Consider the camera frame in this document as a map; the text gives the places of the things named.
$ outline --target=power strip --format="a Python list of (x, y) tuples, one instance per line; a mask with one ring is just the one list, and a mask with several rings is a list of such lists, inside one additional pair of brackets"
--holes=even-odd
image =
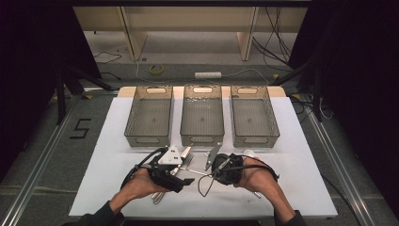
[(222, 73), (195, 73), (196, 79), (221, 78)]

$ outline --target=sleeve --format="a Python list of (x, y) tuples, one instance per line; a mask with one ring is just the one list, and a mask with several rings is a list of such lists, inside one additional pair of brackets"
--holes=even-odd
[(286, 223), (281, 223), (279, 218), (275, 213), (275, 224), (276, 226), (307, 226), (308, 224), (303, 219), (302, 215), (300, 214), (299, 210), (295, 210), (295, 217), (290, 219)]
[(74, 223), (67, 223), (63, 226), (107, 226), (120, 225), (124, 221), (122, 213), (114, 216), (114, 213), (109, 206), (109, 201), (99, 209), (94, 215), (85, 214), (78, 221)]

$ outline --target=white tabletop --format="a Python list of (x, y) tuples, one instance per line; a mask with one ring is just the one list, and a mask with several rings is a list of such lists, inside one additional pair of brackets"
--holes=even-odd
[[(127, 172), (155, 148), (132, 148), (124, 136), (133, 98), (115, 98), (108, 111), (104, 127), (88, 164), (85, 177), (75, 197), (70, 216), (95, 213), (120, 189)], [(271, 98), (280, 137), (271, 149), (251, 149), (280, 175), (279, 184), (294, 209), (304, 217), (333, 218), (337, 211), (327, 192), (311, 150), (289, 98)], [(171, 144), (183, 151), (180, 138), (183, 98), (175, 96)], [(234, 148), (231, 137), (231, 112), (228, 98), (223, 98), (225, 136), (220, 153), (242, 153)], [(190, 169), (203, 171), (209, 148), (193, 147)], [(135, 219), (254, 219), (273, 216), (272, 205), (265, 197), (258, 199), (243, 188), (214, 182), (207, 197), (198, 192), (200, 176), (181, 171), (180, 178), (195, 178), (191, 186), (180, 193), (169, 192), (158, 204), (150, 197), (134, 200), (122, 213)], [(206, 181), (201, 183), (205, 192)]]

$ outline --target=hand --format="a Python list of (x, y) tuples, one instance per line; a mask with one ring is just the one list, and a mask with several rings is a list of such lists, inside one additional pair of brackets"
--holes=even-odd
[[(247, 157), (244, 160), (244, 166), (246, 165), (261, 166), (263, 165), (263, 163)], [(244, 169), (240, 182), (238, 184), (235, 184), (234, 186), (240, 186), (252, 192), (261, 192), (272, 203), (279, 217), (279, 220), (282, 223), (288, 222), (291, 218), (295, 216), (295, 211), (285, 198), (284, 192), (282, 191), (281, 187), (273, 179), (272, 174), (266, 169)]]
[(153, 183), (146, 169), (139, 169), (130, 181), (109, 202), (116, 215), (131, 200), (141, 199), (155, 192), (169, 192)]

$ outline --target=gray storage bin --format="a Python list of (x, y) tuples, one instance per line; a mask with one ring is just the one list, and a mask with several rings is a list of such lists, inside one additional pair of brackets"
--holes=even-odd
[(184, 87), (180, 134), (184, 146), (215, 146), (224, 137), (220, 86)]
[(267, 87), (231, 87), (231, 125), (234, 147), (275, 145), (279, 128)]
[(132, 147), (170, 145), (173, 87), (137, 87), (124, 135)]

